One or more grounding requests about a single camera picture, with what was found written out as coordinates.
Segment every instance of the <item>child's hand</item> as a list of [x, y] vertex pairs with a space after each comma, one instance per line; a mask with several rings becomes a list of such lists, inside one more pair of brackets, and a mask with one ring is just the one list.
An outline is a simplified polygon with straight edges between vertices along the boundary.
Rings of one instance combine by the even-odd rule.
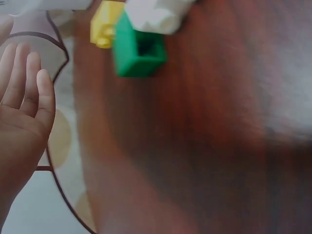
[[[0, 42], [13, 26], [0, 25]], [[36, 169], [55, 116], [55, 96], [40, 56], [9, 44], [0, 61], [0, 230], [15, 196]]]

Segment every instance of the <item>plastic block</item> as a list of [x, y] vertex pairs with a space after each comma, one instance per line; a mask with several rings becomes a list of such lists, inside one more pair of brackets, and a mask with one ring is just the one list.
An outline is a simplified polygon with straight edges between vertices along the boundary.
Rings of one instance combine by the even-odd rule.
[[127, 0], [132, 26], [141, 32], [173, 34], [196, 0]]
[[114, 24], [119, 20], [125, 3], [102, 1], [91, 20], [90, 42], [100, 48], [111, 48], [115, 36]]
[[115, 31], [113, 54], [120, 77], [148, 77], [167, 61], [162, 35], [136, 31], [125, 12]]

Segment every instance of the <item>white toy block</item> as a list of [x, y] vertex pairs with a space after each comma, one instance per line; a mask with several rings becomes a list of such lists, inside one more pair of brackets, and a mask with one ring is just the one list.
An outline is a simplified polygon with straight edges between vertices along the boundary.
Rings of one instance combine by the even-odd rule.
[[134, 29], [173, 34], [196, 0], [127, 0], [125, 11]]

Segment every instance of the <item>building block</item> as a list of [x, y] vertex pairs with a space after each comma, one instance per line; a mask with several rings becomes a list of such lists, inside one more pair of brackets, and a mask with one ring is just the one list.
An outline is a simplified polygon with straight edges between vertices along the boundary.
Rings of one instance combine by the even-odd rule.
[[196, 0], [127, 0], [125, 11], [141, 32], [173, 34]]
[[115, 36], [114, 24], [123, 12], [125, 3], [119, 1], [102, 1], [91, 20], [90, 42], [99, 48], [112, 47]]
[[124, 12], [115, 25], [115, 70], [120, 77], [148, 77], [167, 61], [161, 34], [136, 31]]

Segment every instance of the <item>yellow block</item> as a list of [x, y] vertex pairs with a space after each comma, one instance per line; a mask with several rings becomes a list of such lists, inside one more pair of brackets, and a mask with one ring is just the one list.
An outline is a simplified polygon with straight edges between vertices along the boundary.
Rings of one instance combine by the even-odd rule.
[[115, 36], [114, 24], [117, 23], [125, 3], [102, 1], [91, 20], [90, 42], [99, 48], [111, 48]]

